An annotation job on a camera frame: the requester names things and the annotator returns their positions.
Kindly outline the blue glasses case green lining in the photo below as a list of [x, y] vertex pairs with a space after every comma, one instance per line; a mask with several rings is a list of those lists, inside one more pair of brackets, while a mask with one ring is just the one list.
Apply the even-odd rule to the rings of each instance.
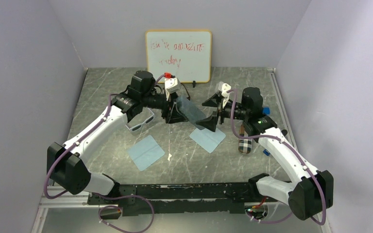
[[180, 96], [176, 99], [177, 111], [197, 129], [203, 130], [204, 126], [197, 124], [198, 121], [206, 118], [206, 114], [201, 111], [193, 102], [188, 100], [184, 96]]

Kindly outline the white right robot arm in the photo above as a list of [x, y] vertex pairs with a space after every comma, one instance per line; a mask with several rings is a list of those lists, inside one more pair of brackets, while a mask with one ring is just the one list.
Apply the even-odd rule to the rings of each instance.
[[284, 131], [264, 113], [263, 100], [257, 87], [245, 88], [240, 102], [235, 89], [222, 87], [202, 103], [216, 110], [197, 124], [214, 132], [217, 124], [230, 119], [236, 137], [254, 140], [263, 146], [286, 172], [289, 183], [268, 174], [256, 176], [247, 189], [251, 200], [273, 198], [286, 204], [298, 219], [311, 219], [322, 226], [326, 223], [327, 209], [333, 205], [334, 177], [328, 170], [320, 171], [308, 162], [289, 143]]

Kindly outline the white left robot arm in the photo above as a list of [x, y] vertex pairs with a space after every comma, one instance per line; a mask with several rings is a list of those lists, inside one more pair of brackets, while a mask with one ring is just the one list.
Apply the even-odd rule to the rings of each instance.
[[109, 95], [104, 111], [84, 130], [48, 147], [45, 197], [55, 199], [67, 192], [76, 195], [86, 191], [108, 204], [115, 203], [121, 196], [120, 184], [108, 175], [89, 171], [87, 161], [116, 129], [145, 108], [160, 110], [167, 124], [185, 122], [187, 118], [175, 109], [180, 88], [180, 81], [170, 73], [156, 79], [148, 71], [137, 71], [124, 91]]

